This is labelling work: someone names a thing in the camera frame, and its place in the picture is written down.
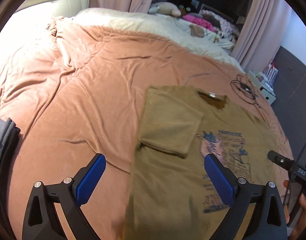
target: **white leather headboard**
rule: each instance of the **white leather headboard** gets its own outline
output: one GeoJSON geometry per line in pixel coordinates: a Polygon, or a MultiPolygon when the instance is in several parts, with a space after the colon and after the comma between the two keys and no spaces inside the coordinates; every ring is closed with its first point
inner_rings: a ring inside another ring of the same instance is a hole
{"type": "Polygon", "coordinates": [[[50,18],[73,17],[89,0],[25,0],[0,33],[0,64],[23,45],[39,39],[50,18]]]}

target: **t-shirt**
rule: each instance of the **t-shirt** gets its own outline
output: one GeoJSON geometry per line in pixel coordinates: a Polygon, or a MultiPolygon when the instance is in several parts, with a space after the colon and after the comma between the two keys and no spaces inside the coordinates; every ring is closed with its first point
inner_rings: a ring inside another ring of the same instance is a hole
{"type": "MultiPolygon", "coordinates": [[[[204,169],[213,153],[237,177],[274,180],[275,135],[263,120],[194,87],[149,87],[138,131],[125,239],[209,239],[228,206],[204,169]]],[[[238,235],[250,221],[250,208],[238,235]]]]}

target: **metal bolt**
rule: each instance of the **metal bolt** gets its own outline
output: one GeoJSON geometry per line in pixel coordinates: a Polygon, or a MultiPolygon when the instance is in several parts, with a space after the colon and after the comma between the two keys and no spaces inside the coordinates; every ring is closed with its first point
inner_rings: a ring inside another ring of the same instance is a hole
{"type": "Polygon", "coordinates": [[[67,177],[67,178],[65,178],[65,179],[63,180],[63,182],[64,182],[65,184],[69,184],[69,183],[71,183],[71,181],[72,181],[72,178],[71,178],[71,177],[67,177]]]}
{"type": "Polygon", "coordinates": [[[270,187],[275,187],[275,183],[272,182],[272,181],[270,181],[270,182],[269,182],[269,186],[270,186],[270,187]]]}
{"type": "Polygon", "coordinates": [[[245,184],[246,183],[246,179],[244,179],[244,178],[238,178],[238,180],[237,180],[239,183],[241,183],[241,184],[245,184]]]}
{"type": "Polygon", "coordinates": [[[35,182],[34,187],[39,187],[39,186],[41,186],[41,185],[42,185],[42,182],[37,181],[37,182],[35,182]]]}

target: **white plush toy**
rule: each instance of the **white plush toy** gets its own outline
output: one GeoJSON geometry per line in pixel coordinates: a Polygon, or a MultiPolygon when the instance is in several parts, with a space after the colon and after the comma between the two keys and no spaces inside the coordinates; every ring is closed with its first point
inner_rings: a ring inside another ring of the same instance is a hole
{"type": "Polygon", "coordinates": [[[156,14],[156,13],[172,15],[174,17],[181,16],[180,9],[175,4],[170,2],[158,2],[151,4],[149,9],[149,14],[156,14]]]}

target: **person's arm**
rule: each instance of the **person's arm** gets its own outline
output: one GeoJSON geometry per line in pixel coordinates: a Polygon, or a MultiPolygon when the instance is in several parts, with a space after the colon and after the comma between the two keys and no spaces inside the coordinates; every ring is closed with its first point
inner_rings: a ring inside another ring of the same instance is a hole
{"type": "MultiPolygon", "coordinates": [[[[287,187],[288,184],[289,184],[288,180],[285,180],[283,182],[284,187],[287,187]]],[[[289,236],[290,240],[296,240],[300,236],[304,228],[306,227],[306,197],[303,194],[300,196],[299,202],[301,207],[303,208],[303,212],[299,221],[297,222],[292,233],[289,236]]],[[[284,213],[285,213],[286,223],[288,223],[288,221],[290,220],[290,215],[287,208],[284,209],[284,213]]]]}

